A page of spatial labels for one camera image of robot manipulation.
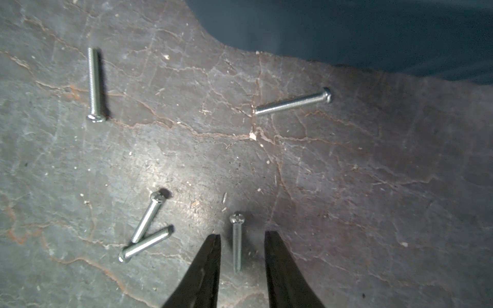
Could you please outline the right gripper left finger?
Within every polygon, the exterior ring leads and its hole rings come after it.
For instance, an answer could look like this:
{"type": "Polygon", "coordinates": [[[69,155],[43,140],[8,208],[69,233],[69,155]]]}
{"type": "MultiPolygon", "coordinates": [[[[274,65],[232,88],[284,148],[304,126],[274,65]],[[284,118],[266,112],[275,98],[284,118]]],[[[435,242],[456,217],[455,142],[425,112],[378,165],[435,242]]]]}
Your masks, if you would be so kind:
{"type": "Polygon", "coordinates": [[[207,236],[181,283],[164,307],[216,307],[221,254],[220,235],[207,236]]]}

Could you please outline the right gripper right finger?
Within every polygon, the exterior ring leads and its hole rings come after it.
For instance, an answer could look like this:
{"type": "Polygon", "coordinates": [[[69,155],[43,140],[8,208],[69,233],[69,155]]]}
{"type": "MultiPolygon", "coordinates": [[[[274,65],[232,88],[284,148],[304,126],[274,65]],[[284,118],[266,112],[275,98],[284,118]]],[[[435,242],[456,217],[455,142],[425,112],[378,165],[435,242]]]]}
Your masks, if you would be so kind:
{"type": "Polygon", "coordinates": [[[270,307],[323,307],[276,231],[264,234],[265,267],[270,307]]]}

